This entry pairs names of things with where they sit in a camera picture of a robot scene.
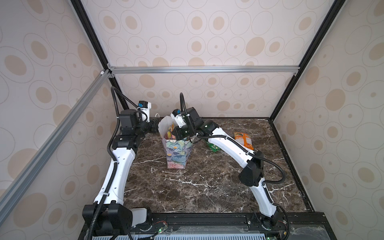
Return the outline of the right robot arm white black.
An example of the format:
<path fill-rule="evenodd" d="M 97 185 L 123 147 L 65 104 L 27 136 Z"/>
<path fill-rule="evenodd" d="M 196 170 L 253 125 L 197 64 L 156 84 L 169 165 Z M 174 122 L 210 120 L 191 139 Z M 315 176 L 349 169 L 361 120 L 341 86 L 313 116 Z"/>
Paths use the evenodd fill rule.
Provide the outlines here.
<path fill-rule="evenodd" d="M 174 110 L 171 118 L 177 124 L 172 131 L 177 140 L 195 137 L 216 145 L 232 157 L 243 168 L 239 180 L 251 189 L 261 215 L 270 219 L 275 215 L 277 207 L 268 193 L 263 173 L 264 158 L 260 154 L 238 143 L 217 123 L 203 120 L 194 108 L 183 112 Z"/>

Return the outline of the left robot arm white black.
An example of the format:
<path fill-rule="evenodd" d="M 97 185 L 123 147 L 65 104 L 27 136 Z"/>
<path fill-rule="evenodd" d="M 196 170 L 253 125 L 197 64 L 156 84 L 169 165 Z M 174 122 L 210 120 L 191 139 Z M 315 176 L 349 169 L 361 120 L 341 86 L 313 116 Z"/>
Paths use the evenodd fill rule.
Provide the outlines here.
<path fill-rule="evenodd" d="M 138 148 L 147 133 L 158 132 L 158 124 L 150 119 L 150 107 L 123 110 L 117 116 L 117 126 L 107 146 L 111 163 L 104 183 L 94 202 L 83 208 L 88 227 L 87 239 L 129 235 L 138 225 L 150 225 L 151 210 L 128 209 L 124 206 L 125 187 Z"/>

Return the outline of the floral paper bag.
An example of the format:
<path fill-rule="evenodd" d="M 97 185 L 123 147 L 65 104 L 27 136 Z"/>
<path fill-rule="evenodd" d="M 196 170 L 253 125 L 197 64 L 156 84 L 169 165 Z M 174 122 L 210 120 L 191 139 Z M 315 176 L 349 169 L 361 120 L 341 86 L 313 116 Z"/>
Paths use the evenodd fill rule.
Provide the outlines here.
<path fill-rule="evenodd" d="M 159 122 L 159 134 L 166 154 L 167 167 L 168 169 L 185 169 L 193 144 L 188 137 L 179 141 L 166 140 L 164 136 L 172 123 L 177 127 L 170 116 L 162 118 Z"/>

